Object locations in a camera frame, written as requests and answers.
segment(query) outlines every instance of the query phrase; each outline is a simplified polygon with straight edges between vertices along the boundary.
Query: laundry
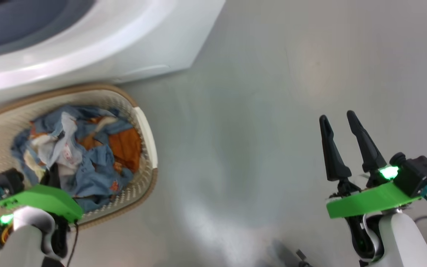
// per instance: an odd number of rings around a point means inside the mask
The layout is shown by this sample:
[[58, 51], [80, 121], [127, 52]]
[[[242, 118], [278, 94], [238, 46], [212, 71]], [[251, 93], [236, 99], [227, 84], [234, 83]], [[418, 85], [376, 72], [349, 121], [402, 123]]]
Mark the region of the laundry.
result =
[[85, 212], [109, 203], [139, 169], [141, 138], [118, 110], [63, 106], [31, 122], [12, 155], [32, 185], [57, 167], [60, 187]]

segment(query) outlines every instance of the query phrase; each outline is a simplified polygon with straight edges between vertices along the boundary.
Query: beige laundry basket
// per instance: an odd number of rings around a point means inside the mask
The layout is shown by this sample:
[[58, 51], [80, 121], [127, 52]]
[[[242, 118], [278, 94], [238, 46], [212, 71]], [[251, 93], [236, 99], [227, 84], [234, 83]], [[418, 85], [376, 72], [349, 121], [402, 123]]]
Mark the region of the beige laundry basket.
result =
[[156, 145], [144, 113], [127, 93], [104, 84], [73, 86], [33, 96], [0, 109], [0, 172], [10, 168], [20, 169], [11, 156], [14, 137], [30, 127], [29, 122], [62, 105], [94, 105], [100, 108], [117, 108], [123, 117], [136, 128], [142, 139], [139, 171], [132, 182], [110, 204], [86, 213], [78, 222], [80, 229], [110, 220], [139, 206], [154, 189], [158, 176]]

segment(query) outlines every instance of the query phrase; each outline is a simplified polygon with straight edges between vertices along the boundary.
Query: floor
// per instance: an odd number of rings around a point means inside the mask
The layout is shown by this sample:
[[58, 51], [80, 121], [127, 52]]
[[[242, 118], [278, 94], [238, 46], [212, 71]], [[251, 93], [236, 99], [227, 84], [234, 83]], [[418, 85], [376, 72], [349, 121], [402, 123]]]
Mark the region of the floor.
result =
[[427, 156], [427, 1], [229, 0], [191, 69], [122, 88], [150, 122], [159, 183], [81, 232], [71, 267], [279, 267], [279, 244], [315, 267], [358, 266], [325, 208], [337, 185], [318, 119], [354, 175], [349, 109], [386, 159]]

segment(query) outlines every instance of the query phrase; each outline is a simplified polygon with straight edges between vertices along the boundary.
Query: green mount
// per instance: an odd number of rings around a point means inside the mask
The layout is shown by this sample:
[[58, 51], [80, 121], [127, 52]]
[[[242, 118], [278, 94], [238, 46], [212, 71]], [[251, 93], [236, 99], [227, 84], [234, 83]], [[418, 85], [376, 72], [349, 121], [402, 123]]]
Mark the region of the green mount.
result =
[[41, 184], [0, 200], [0, 206], [9, 210], [19, 206], [40, 208], [64, 217], [69, 223], [80, 220], [83, 216], [82, 208], [65, 191]]
[[397, 208], [420, 199], [410, 198], [392, 181], [327, 203], [330, 218], [345, 218]]

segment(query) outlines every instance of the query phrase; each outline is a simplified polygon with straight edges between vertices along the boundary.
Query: washing machine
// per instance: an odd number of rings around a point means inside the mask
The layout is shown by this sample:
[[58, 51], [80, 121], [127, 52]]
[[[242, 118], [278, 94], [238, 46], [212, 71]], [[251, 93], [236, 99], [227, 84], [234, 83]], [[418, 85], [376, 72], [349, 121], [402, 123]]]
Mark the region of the washing machine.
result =
[[0, 106], [189, 68], [224, 0], [0, 0]]

